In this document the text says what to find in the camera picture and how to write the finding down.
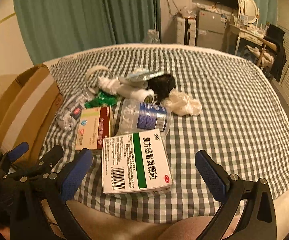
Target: mini fridge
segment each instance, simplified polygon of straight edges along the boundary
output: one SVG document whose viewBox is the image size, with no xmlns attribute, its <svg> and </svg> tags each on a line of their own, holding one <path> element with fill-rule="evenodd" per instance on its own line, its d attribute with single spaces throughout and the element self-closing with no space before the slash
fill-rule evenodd
<svg viewBox="0 0 289 240">
<path fill-rule="evenodd" d="M 224 29 L 225 19 L 221 14 L 200 10 L 197 15 L 196 46 L 221 51 Z"/>
</svg>

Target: medicine box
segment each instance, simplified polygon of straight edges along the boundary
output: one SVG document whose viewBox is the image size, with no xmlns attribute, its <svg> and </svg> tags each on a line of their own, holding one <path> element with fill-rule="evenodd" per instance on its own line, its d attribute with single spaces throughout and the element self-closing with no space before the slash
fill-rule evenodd
<svg viewBox="0 0 289 240">
<path fill-rule="evenodd" d="M 76 150 L 87 148 L 98 154 L 103 139 L 112 136 L 112 111 L 110 106 L 82 110 L 77 130 Z"/>
<path fill-rule="evenodd" d="M 170 165 L 159 129 L 103 140 L 104 193 L 162 191 L 172 185 Z"/>
</svg>

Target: white medicine box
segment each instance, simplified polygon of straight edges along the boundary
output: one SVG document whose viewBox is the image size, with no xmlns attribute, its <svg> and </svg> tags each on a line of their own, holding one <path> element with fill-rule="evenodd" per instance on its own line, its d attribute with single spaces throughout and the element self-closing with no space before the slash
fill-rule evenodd
<svg viewBox="0 0 289 240">
<path fill-rule="evenodd" d="M 159 129 L 103 140 L 104 193 L 162 191 L 172 185 L 170 165 Z"/>
</svg>

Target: bottle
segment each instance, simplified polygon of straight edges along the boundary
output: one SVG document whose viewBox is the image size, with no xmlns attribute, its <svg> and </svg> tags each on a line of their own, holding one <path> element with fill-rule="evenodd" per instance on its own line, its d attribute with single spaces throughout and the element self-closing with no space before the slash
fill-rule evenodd
<svg viewBox="0 0 289 240">
<path fill-rule="evenodd" d="M 134 88 L 129 85 L 122 84 L 117 92 L 124 98 L 135 99 L 138 102 L 153 103 L 154 91 L 152 89 L 145 90 L 142 88 Z"/>
<path fill-rule="evenodd" d="M 119 132 L 137 133 L 159 129 L 162 136 L 170 130 L 171 114 L 162 106 L 125 99 L 122 104 Z"/>
<path fill-rule="evenodd" d="M 75 128 L 80 120 L 82 110 L 85 109 L 85 103 L 93 99 L 85 87 L 81 88 L 78 93 L 69 95 L 65 98 L 65 103 L 55 113 L 58 125 L 66 131 Z"/>
</svg>

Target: cardboard box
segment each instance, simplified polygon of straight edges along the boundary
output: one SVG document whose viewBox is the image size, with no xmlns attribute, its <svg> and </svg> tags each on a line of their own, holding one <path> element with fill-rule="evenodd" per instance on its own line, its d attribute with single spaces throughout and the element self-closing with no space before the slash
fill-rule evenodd
<svg viewBox="0 0 289 240">
<path fill-rule="evenodd" d="M 110 106 L 82 110 L 77 131 L 76 150 L 101 150 L 103 139 L 112 136 Z"/>
<path fill-rule="evenodd" d="M 170 165 L 159 129 L 106 138 L 102 188 L 107 194 L 169 190 Z"/>
<path fill-rule="evenodd" d="M 15 163 L 34 165 L 55 112 L 63 102 L 47 66 L 34 66 L 12 82 L 0 98 L 0 152 L 22 142 L 29 150 Z"/>
</svg>

